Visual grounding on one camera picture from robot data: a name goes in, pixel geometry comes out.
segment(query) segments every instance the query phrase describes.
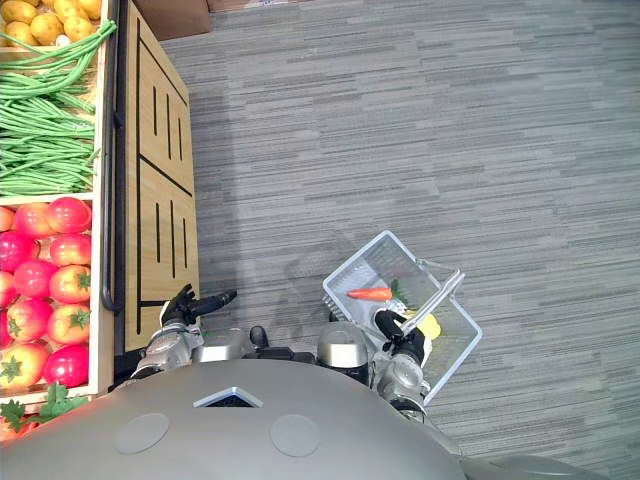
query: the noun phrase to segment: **black handle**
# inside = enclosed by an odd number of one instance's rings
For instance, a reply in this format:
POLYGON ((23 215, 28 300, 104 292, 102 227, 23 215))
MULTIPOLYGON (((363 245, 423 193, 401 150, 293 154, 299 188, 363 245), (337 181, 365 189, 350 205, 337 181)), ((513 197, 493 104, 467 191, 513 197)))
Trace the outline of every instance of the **black handle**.
MULTIPOLYGON (((109 14, 109 17, 118 21, 118 4, 120 2, 112 2, 113 9, 109 14)), ((107 39, 107 58, 106 58, 106 75, 107 80, 105 82, 105 105, 104 105, 104 130, 102 134, 102 148, 103 148, 103 181, 102 181, 102 255, 101 255, 101 288, 100 298, 102 304, 108 310, 118 313, 122 310, 122 299, 118 298, 118 295, 113 295, 111 291, 111 263, 112 263, 112 202, 113 202, 113 162, 115 161, 113 155, 113 124, 114 124, 114 84, 116 81, 116 49, 118 35, 112 34, 107 39)))
POLYGON ((193 305, 190 305, 191 313, 194 317, 199 317, 200 315, 215 312, 231 302, 231 300, 237 296, 238 292, 236 290, 227 290, 220 295, 196 300, 193 302, 193 305))

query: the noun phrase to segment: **red tomato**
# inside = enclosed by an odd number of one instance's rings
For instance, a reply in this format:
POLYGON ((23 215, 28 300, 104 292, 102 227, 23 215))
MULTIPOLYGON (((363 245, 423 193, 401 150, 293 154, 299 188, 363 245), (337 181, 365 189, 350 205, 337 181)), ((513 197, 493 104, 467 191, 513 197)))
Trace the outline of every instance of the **red tomato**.
POLYGON ((2 351, 0 388, 9 391, 30 387, 42 377, 49 352, 39 343, 18 343, 2 351))
POLYGON ((63 197, 49 204, 46 218, 60 233, 80 233, 91 226, 91 208, 77 198, 63 197))
POLYGON ((89 340, 91 311, 84 305, 62 305, 49 318, 47 333, 54 342, 76 345, 89 340))
POLYGON ((13 337, 9 335, 9 324, 7 320, 7 312, 0 312, 0 348, 4 348, 13 342, 13 337))
POLYGON ((46 203, 28 203, 21 205, 13 220, 18 232, 32 238, 45 238, 55 235, 56 231, 49 226, 45 218, 48 205, 46 203))
POLYGON ((0 272, 0 308, 7 308, 18 298, 18 292, 13 283, 13 275, 9 272, 0 272))
POLYGON ((29 422, 25 423, 19 431, 15 431, 11 426, 7 423, 4 417, 0 417, 0 442, 10 442, 11 440, 15 440, 18 437, 26 435, 34 428, 37 428, 38 423, 29 422))
POLYGON ((0 232, 11 230, 15 212, 7 207, 0 207, 0 232))
POLYGON ((13 284, 20 295, 31 298, 49 296, 49 281, 58 270, 51 262, 27 260, 13 273, 13 284))
POLYGON ((28 299, 14 303, 7 311, 9 335, 19 342, 31 342, 47 331, 53 308, 47 302, 28 299))
POLYGON ((18 232, 0 234, 0 270, 13 272, 26 260, 36 258, 40 246, 38 242, 18 232))
POLYGON ((62 267, 51 277, 49 292, 60 303, 82 303, 91 297, 91 270, 79 265, 62 267))
POLYGON ((44 367, 44 379, 47 383, 60 382, 68 388, 87 383, 89 347, 69 345, 53 352, 44 367))
POLYGON ((91 264, 91 237, 80 233, 60 235, 49 247, 53 263, 59 267, 66 265, 91 264))

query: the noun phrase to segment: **carrot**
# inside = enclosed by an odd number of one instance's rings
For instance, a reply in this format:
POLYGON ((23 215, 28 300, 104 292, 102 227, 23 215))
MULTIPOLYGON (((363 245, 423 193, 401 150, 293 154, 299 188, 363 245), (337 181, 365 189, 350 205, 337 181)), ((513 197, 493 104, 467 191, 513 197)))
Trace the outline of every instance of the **carrot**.
POLYGON ((357 298, 358 300, 372 300, 374 302, 386 302, 391 300, 393 294, 390 288, 359 288, 357 290, 350 290, 347 295, 351 298, 357 298))

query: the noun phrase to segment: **yellow object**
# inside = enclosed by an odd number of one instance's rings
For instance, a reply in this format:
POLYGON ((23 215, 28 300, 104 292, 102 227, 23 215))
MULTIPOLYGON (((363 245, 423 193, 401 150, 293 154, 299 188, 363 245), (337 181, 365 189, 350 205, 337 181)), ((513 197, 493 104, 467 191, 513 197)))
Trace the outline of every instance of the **yellow object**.
POLYGON ((63 32, 62 24, 53 13, 38 15, 31 22, 31 34, 40 45, 54 45, 56 38, 63 32))
POLYGON ((102 0, 78 0, 78 5, 87 12, 91 20, 98 20, 100 18, 102 0))
POLYGON ((72 42, 77 42, 88 37, 93 33, 93 25, 91 22, 82 17, 69 17, 64 22, 64 34, 69 37, 72 42))
POLYGON ((55 0, 53 8, 62 23, 65 23, 70 17, 81 17, 89 20, 86 12, 80 8, 75 0, 55 0))
POLYGON ((431 313, 427 315, 422 322, 420 322, 418 330, 420 330, 425 337, 430 338, 431 340, 435 340, 442 333, 438 320, 436 320, 436 317, 431 313))
POLYGON ((36 7, 20 0, 4 2, 0 8, 0 14, 7 22, 22 22, 27 25, 38 16, 36 7))
MULTIPOLYGON (((0 32, 7 33, 7 27, 3 21, 0 21, 0 32)), ((7 39, 4 37, 0 37, 0 47, 6 47, 6 46, 7 46, 7 39)))
MULTIPOLYGON (((29 45, 38 45, 38 41, 31 35, 31 27, 24 22, 11 22, 6 28, 7 35, 17 38, 29 45)), ((14 42, 9 42, 10 47, 21 47, 14 42)))

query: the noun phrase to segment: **gray carpet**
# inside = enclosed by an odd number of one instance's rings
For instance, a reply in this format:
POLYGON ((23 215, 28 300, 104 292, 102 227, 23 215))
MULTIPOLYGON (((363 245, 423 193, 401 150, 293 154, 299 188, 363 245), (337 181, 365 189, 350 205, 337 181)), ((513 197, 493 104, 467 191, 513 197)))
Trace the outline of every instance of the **gray carpet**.
POLYGON ((473 455, 640 478, 640 4, 313 0, 164 44, 191 92, 211 328, 312 345, 384 229, 468 273, 433 421, 473 455))

